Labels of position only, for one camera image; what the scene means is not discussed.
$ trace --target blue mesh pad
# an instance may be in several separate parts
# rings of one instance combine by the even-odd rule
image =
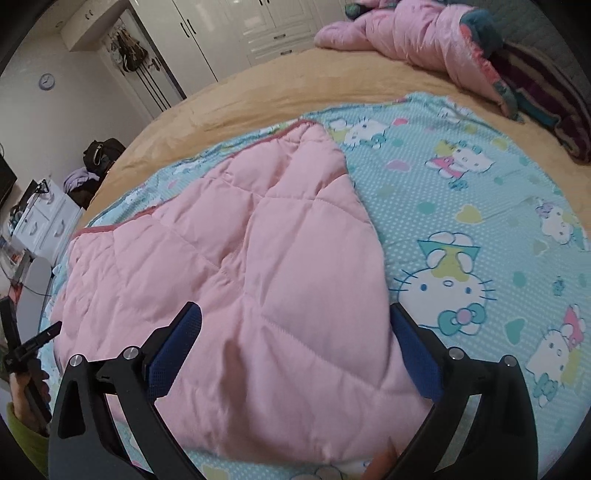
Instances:
[[[418,392],[422,397],[437,403],[443,395],[439,366],[413,328],[395,308],[390,310],[390,324],[400,344],[404,366]]]
[[[201,310],[189,308],[148,366],[148,399],[165,397],[201,331]]]

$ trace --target cable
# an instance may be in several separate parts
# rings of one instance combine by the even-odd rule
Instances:
[[[2,270],[2,273],[4,274],[4,276],[7,278],[7,280],[10,282],[10,285],[12,286],[12,279],[10,278],[10,276],[6,273],[6,270],[4,270],[4,267],[2,266],[2,263],[0,262],[0,270]],[[23,282],[20,282],[20,285],[25,289],[30,291],[31,293],[34,293],[35,295],[39,295],[40,297],[45,297],[47,299],[50,299],[52,297],[52,295],[48,295],[45,293],[39,293],[35,290],[33,290],[32,288],[27,287]]]

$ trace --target green sleeve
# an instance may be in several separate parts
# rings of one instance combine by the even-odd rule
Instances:
[[[12,403],[7,407],[7,425],[12,436],[17,441],[19,447],[37,467],[37,469],[46,477],[48,476],[47,454],[49,451],[49,439],[29,430],[15,416]]]

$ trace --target pink comforter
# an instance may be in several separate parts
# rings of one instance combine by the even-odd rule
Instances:
[[[376,50],[393,60],[405,60],[428,70],[447,72],[453,83],[497,103],[506,116],[514,116],[494,84],[506,85],[482,57],[470,29],[460,26],[474,7],[445,6],[435,0],[358,0],[373,7],[354,22],[335,22],[322,28],[316,46],[335,50]]]
[[[430,402],[402,363],[384,278],[342,152],[299,122],[171,201],[83,231],[53,309],[56,360],[117,356],[191,300],[202,332],[156,403],[183,447],[259,462],[368,458],[388,438],[401,451]]]

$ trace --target black monitor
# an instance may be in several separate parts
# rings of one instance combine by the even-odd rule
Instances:
[[[0,207],[6,202],[16,181],[17,176],[0,155]]]

